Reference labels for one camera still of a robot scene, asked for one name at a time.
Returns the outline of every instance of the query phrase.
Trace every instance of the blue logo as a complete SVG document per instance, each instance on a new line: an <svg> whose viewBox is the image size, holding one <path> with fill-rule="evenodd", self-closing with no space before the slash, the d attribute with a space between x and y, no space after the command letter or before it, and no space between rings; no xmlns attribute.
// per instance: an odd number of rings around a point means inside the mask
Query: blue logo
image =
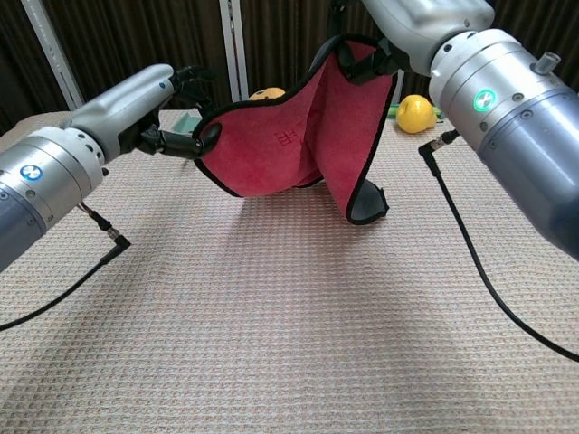
<svg viewBox="0 0 579 434"><path fill-rule="evenodd" d="M38 181L43 177L43 170L37 165L25 165L20 169L20 175L28 181Z"/></svg>

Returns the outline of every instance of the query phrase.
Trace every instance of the yellow fruit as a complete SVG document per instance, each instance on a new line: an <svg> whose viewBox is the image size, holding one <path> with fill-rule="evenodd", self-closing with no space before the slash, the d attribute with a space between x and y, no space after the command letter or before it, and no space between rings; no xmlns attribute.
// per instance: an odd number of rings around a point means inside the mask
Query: yellow fruit
<svg viewBox="0 0 579 434"><path fill-rule="evenodd" d="M264 90L258 90L257 92L255 92L253 95L250 96L250 101L257 101L259 99L279 98L284 93L286 92L284 92L283 89L280 88L267 88Z"/></svg>
<svg viewBox="0 0 579 434"><path fill-rule="evenodd" d="M436 114L429 100L408 95L396 111L396 122L403 131L415 134L436 125Z"/></svg>

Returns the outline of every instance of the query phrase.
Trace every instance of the brown curtain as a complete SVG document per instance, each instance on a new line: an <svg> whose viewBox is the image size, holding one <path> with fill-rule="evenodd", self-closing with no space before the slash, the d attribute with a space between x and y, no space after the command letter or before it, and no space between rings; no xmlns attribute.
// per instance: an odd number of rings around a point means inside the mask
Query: brown curtain
<svg viewBox="0 0 579 434"><path fill-rule="evenodd" d="M579 91L579 2L577 0L495 0L494 27L518 39L536 57L556 52L563 61L555 70L561 79ZM428 96L430 80L415 73L404 76L402 95Z"/></svg>
<svg viewBox="0 0 579 434"><path fill-rule="evenodd" d="M203 65L231 101L217 0L43 0L86 100L154 63Z"/></svg>
<svg viewBox="0 0 579 434"><path fill-rule="evenodd" d="M0 134L16 122L68 109L20 0L0 1Z"/></svg>
<svg viewBox="0 0 579 434"><path fill-rule="evenodd" d="M327 40L329 0L241 0L241 9L250 95L296 84ZM345 18L345 33L379 34L360 2Z"/></svg>

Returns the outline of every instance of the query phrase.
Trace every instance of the green indicator light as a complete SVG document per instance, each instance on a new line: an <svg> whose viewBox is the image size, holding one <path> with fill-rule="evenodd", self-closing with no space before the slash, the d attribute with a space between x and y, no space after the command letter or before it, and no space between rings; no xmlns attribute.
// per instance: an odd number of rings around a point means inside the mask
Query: green indicator light
<svg viewBox="0 0 579 434"><path fill-rule="evenodd" d="M489 111L497 100L497 94L490 89L481 90L474 97L473 106L477 111Z"/></svg>

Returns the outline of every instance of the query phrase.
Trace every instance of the green object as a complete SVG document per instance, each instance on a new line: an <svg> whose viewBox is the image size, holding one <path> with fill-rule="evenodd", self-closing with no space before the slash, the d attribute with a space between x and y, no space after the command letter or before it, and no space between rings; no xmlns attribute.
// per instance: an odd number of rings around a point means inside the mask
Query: green object
<svg viewBox="0 0 579 434"><path fill-rule="evenodd" d="M490 107L495 103L496 100L497 94L494 91L490 89L484 89L477 93L477 96L474 97L474 101L472 101L472 105L477 111L489 111Z"/></svg>
<svg viewBox="0 0 579 434"><path fill-rule="evenodd" d="M398 112L399 106L400 106L400 104L392 104L390 106L390 108L388 109L388 118L389 119L395 119L396 118L396 113ZM432 108L434 109L434 114L436 115L436 117L438 119L444 119L444 113L442 113L438 107L432 107Z"/></svg>
<svg viewBox="0 0 579 434"><path fill-rule="evenodd" d="M189 113L185 113L177 122L173 125L173 131L181 134L190 134L193 132L197 124L201 121L198 116L189 116Z"/></svg>

